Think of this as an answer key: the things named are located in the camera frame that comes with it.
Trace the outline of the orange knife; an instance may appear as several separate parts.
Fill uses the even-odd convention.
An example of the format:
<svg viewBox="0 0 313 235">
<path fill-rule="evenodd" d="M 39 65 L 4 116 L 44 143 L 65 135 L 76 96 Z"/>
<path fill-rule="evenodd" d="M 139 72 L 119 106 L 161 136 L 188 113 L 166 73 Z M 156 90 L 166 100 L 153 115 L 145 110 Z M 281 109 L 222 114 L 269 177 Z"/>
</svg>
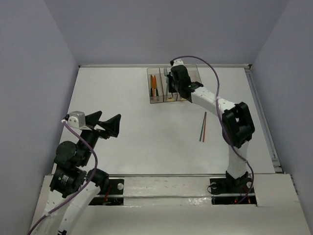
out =
<svg viewBox="0 0 313 235">
<path fill-rule="evenodd" d="M 159 96 L 158 88 L 157 88 L 157 78 L 154 75 L 154 96 Z"/>
</svg>

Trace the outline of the yellow knife green handle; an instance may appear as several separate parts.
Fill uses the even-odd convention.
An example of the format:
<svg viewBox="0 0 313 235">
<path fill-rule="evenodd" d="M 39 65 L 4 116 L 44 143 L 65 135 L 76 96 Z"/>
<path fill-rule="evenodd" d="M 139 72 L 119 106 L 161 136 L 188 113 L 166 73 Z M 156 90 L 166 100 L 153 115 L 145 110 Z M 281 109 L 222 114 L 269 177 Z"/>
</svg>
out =
<svg viewBox="0 0 313 235">
<path fill-rule="evenodd" d="M 150 75 L 150 97 L 154 96 L 154 76 L 151 74 Z"/>
</svg>

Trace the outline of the teal chopstick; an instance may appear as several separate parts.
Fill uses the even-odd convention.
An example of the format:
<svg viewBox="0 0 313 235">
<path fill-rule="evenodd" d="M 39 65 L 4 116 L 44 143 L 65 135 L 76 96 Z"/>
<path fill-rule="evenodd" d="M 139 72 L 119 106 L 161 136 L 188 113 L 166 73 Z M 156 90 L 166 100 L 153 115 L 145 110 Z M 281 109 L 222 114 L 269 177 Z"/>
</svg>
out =
<svg viewBox="0 0 313 235">
<path fill-rule="evenodd" d="M 199 138 L 199 141 L 202 142 L 201 138 L 202 138 L 202 127 L 203 127 L 203 123 L 202 123 L 202 126 L 201 126 L 201 132 L 200 132 L 200 138 Z"/>
</svg>

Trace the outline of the orange chopstick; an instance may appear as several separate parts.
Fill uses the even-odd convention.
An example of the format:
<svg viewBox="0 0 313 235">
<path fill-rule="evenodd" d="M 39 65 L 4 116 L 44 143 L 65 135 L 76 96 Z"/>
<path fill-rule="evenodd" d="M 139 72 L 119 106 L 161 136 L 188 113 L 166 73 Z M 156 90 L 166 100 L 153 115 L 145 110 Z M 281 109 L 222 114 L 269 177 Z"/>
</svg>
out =
<svg viewBox="0 0 313 235">
<path fill-rule="evenodd" d="M 206 135 L 206 120 L 207 120 L 207 113 L 204 114 L 203 119 L 203 127 L 202 127 L 202 142 L 205 142 L 205 135 Z"/>
</svg>

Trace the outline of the teal fork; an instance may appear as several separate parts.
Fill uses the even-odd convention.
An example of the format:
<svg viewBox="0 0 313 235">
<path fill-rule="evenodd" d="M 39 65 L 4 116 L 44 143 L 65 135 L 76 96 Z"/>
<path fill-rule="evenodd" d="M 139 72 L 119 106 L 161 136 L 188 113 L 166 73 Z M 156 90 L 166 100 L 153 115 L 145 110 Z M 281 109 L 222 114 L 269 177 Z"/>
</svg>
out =
<svg viewBox="0 0 313 235">
<path fill-rule="evenodd" d="M 168 92 L 169 92 L 169 78 L 168 78 L 168 70 L 167 68 L 164 68 L 163 69 L 163 73 L 164 73 L 164 76 L 165 76 L 165 80 L 166 80 L 166 89 L 165 89 L 165 95 L 167 96 L 168 95 Z"/>
</svg>

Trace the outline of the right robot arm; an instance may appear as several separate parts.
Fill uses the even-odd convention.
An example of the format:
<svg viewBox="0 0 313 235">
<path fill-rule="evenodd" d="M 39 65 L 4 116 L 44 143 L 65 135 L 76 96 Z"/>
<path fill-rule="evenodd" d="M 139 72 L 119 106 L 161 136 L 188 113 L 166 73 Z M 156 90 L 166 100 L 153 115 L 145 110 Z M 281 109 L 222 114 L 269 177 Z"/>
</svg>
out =
<svg viewBox="0 0 313 235">
<path fill-rule="evenodd" d="M 212 195 L 240 193 L 248 183 L 253 183 L 254 172 L 248 171 L 246 159 L 249 141 L 255 126 L 246 103 L 234 103 L 212 93 L 202 83 L 193 82 L 187 67 L 181 60 L 171 62 L 167 74 L 171 93 L 177 92 L 182 98 L 214 114 L 221 125 L 222 136 L 228 144 L 228 167 L 225 177 L 212 180 L 208 191 Z"/>
</svg>

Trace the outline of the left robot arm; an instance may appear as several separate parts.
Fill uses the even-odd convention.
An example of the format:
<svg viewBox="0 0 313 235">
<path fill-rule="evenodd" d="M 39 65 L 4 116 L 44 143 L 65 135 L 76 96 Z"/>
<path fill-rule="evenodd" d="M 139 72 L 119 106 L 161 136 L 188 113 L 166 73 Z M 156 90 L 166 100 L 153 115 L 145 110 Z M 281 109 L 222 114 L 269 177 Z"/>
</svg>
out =
<svg viewBox="0 0 313 235">
<path fill-rule="evenodd" d="M 30 235 L 70 235 L 88 205 L 123 204 L 124 180 L 111 179 L 98 169 L 94 151 L 98 139 L 118 137 L 121 115 L 100 121 L 101 115 L 101 111 L 89 115 L 74 111 L 62 119 L 78 142 L 58 145 L 45 209 Z"/>
</svg>

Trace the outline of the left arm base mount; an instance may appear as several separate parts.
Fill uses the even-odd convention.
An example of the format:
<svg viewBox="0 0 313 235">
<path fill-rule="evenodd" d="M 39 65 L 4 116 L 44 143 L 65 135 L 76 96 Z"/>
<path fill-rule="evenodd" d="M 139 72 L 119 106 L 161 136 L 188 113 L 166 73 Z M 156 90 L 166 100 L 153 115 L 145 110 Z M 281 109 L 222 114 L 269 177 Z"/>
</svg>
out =
<svg viewBox="0 0 313 235">
<path fill-rule="evenodd" d="M 98 193 L 89 203 L 90 206 L 123 206 L 124 179 L 110 178 L 106 191 Z"/>
</svg>

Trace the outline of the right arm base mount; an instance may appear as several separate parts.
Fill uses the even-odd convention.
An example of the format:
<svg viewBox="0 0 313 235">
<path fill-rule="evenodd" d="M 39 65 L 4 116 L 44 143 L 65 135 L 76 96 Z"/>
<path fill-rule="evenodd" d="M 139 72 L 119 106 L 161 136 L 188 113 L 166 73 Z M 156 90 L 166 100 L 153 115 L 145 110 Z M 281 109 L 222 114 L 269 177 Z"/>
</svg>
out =
<svg viewBox="0 0 313 235">
<path fill-rule="evenodd" d="M 257 205 L 254 188 L 249 190 L 251 178 L 235 188 L 227 184 L 226 178 L 212 178 L 207 191 L 213 205 Z"/>
</svg>

